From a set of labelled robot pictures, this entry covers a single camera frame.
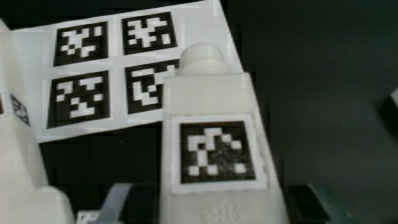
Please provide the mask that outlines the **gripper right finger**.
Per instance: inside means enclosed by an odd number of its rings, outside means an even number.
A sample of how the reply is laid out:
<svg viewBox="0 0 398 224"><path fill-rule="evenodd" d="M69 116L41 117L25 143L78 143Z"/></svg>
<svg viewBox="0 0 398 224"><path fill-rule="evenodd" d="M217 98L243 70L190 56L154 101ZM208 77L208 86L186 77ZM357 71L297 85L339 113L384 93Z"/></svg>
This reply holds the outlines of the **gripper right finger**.
<svg viewBox="0 0 398 224"><path fill-rule="evenodd" d="M284 196L291 224L355 224L350 212L325 187L289 185Z"/></svg>

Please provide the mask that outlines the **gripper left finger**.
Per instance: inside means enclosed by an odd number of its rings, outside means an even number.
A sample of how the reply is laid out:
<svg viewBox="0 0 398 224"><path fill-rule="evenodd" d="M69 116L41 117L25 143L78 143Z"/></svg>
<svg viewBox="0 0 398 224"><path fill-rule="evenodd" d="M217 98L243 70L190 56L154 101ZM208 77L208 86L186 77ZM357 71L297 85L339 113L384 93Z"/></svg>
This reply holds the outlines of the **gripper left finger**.
<svg viewBox="0 0 398 224"><path fill-rule="evenodd" d="M156 218L156 186L115 183L103 201L96 224L156 224Z"/></svg>

